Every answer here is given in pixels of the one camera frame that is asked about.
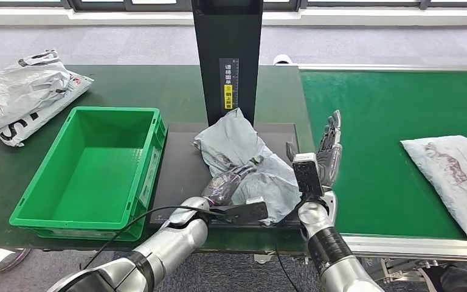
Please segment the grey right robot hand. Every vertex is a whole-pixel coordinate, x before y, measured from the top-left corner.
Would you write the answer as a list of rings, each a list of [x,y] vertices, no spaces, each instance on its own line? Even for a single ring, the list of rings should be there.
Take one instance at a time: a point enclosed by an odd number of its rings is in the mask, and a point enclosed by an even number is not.
[[[287,142],[285,148],[300,192],[316,193],[322,187],[332,187],[339,173],[342,153],[340,111],[337,109],[328,116],[316,153],[298,153],[291,142]]]

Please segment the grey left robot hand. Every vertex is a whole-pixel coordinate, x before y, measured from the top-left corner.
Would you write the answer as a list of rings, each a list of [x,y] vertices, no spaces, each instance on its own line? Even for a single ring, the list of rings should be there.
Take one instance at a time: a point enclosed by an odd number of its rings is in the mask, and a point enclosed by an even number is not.
[[[209,202],[209,206],[229,206],[232,197],[245,177],[254,173],[264,161],[262,155],[249,160],[245,165],[236,166],[214,176],[202,191],[201,196]]]

